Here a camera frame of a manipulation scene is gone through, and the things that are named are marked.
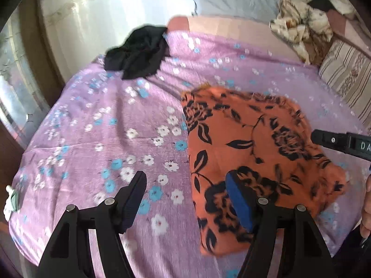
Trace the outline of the person's right hand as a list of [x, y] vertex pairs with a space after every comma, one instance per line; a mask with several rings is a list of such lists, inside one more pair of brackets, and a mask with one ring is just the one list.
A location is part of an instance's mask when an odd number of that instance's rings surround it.
[[366, 181], [366, 194], [361, 212], [360, 234], [363, 238], [370, 236], [371, 230], [371, 176]]

